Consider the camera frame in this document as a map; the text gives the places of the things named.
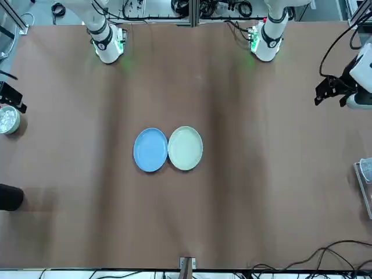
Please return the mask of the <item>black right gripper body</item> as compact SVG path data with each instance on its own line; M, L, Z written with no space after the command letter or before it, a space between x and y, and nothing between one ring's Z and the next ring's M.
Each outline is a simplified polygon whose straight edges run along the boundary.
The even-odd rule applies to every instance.
M1 102L21 102L23 98L20 92L6 82L1 82L0 94Z

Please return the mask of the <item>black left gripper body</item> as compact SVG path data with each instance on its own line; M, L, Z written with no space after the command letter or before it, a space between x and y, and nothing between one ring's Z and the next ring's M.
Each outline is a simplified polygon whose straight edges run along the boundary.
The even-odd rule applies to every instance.
M338 95L351 95L356 92L356 81L351 77L350 71L354 67L357 58L353 58L344 68L342 74L330 77L330 86L332 89L331 97Z

